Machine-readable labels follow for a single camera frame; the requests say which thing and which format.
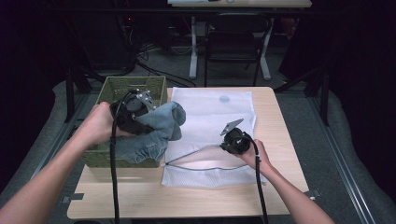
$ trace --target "person's right arm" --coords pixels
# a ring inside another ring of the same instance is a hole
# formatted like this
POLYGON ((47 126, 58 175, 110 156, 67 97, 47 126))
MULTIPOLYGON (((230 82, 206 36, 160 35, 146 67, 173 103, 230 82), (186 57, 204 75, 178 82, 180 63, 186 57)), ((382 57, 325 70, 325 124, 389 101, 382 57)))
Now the person's right arm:
MULTIPOLYGON (((296 223, 334 223, 332 219, 311 199, 294 187, 283 175, 271 164, 265 152, 264 145, 260 140, 254 140, 260 154, 260 173, 274 186, 296 223)), ((255 169, 256 153, 251 144, 250 149, 243 155, 237 155, 250 167, 255 169)))

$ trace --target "denim fabric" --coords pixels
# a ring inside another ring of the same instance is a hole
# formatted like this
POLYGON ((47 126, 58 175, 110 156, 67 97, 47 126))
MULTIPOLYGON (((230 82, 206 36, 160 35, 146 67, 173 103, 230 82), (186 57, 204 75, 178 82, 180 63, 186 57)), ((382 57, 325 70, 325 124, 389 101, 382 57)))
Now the denim fabric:
POLYGON ((132 137, 117 137, 116 154, 131 163, 139 163, 147 158, 160 161, 168 141, 181 138, 180 126, 186 121, 186 112, 180 104, 169 102, 136 120, 154 131, 132 137))

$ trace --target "person's left arm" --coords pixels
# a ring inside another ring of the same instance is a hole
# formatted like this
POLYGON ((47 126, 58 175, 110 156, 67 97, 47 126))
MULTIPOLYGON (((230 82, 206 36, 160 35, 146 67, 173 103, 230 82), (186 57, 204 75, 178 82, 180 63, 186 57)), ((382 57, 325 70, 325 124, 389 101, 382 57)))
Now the person's left arm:
POLYGON ((54 159, 1 208, 0 223, 45 223, 75 163, 88 147, 110 138, 112 121, 107 103, 95 105, 54 159))

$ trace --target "forearm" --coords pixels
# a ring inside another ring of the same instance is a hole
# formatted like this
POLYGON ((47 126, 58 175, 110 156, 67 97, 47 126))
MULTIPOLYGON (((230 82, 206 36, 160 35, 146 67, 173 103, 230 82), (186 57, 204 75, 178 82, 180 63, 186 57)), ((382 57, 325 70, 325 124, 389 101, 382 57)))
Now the forearm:
POLYGON ((78 139, 69 140, 55 158, 0 210, 0 223, 45 223, 84 149, 78 139))
POLYGON ((265 176, 288 207, 296 223, 333 223, 332 219, 315 202, 294 187, 277 169, 272 166, 267 167, 265 176))

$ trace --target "light wood tabletop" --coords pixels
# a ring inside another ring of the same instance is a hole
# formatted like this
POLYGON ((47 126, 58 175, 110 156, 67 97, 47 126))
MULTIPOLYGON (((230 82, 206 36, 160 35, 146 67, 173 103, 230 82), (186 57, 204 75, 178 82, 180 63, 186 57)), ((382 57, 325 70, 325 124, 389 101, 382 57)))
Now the light wood tabletop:
MULTIPOLYGON (((308 191, 303 171, 272 89, 210 88, 251 91, 257 114, 254 136, 264 142, 277 170, 302 192, 308 191)), ((170 99, 172 89, 168 89, 170 99)), ((255 184, 215 189, 170 188, 161 184, 163 168, 118 168, 121 218, 247 217, 262 215, 255 184)), ((288 214, 270 183, 262 185, 268 215, 288 214)), ((113 218, 112 181, 109 168, 84 167, 75 193, 82 200, 70 203, 67 215, 79 218, 113 218)))
POLYGON ((173 7, 311 7, 310 0, 220 0, 200 3, 173 3, 173 7))

